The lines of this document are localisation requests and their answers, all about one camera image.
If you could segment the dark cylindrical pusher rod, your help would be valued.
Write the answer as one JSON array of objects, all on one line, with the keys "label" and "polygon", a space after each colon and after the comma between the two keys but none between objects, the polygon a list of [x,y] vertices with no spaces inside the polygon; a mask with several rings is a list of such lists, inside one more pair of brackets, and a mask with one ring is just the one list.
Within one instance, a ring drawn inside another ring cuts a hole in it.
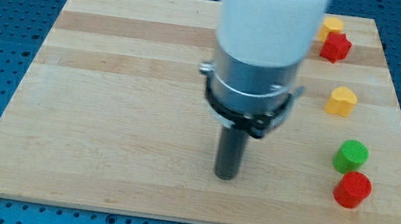
[{"label": "dark cylindrical pusher rod", "polygon": [[221,180],[237,176],[248,143],[248,133],[236,128],[222,127],[214,172]]}]

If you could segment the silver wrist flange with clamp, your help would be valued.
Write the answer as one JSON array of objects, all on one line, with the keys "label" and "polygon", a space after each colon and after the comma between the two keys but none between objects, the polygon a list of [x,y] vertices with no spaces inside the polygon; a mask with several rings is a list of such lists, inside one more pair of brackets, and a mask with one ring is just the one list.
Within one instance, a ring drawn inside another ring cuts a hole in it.
[{"label": "silver wrist flange with clamp", "polygon": [[304,87],[294,85],[299,66],[250,65],[218,46],[213,61],[202,62],[199,71],[206,77],[206,102],[220,123],[260,139],[284,123],[303,95]]}]

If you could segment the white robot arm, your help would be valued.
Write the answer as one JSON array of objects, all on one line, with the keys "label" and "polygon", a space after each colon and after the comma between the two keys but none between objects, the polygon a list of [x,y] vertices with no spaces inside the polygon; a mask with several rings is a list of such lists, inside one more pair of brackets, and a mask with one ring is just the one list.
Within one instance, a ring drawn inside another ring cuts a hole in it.
[{"label": "white robot arm", "polygon": [[292,111],[304,87],[297,69],[308,55],[330,0],[220,0],[216,46],[205,97],[222,124],[214,172],[237,176],[248,138],[263,138]]}]

